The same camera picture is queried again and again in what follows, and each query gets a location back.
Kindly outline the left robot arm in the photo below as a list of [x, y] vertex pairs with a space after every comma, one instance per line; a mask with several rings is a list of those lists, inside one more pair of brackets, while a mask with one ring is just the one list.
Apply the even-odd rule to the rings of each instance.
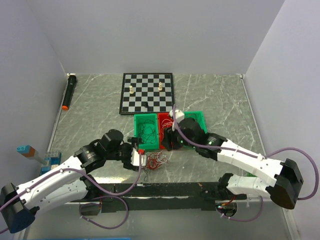
[[140, 172], [146, 164], [146, 156], [139, 153], [142, 139], [129, 137], [111, 129], [102, 138], [81, 147], [56, 168], [18, 186], [8, 183], [0, 191], [0, 212], [6, 223], [6, 231], [15, 234], [26, 229], [36, 215], [75, 200], [95, 200], [99, 191], [119, 198], [103, 189], [89, 173], [101, 168], [106, 161], [120, 161], [123, 168]]

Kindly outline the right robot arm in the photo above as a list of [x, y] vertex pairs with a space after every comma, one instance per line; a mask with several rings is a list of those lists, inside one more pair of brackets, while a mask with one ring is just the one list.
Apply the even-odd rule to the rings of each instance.
[[304, 180], [297, 163], [267, 158], [247, 150], [216, 133], [205, 132], [193, 118], [164, 129], [161, 144], [169, 151], [183, 146], [193, 148], [200, 156], [242, 169], [251, 177], [226, 173], [220, 179], [219, 196], [269, 197], [278, 206], [295, 208]]

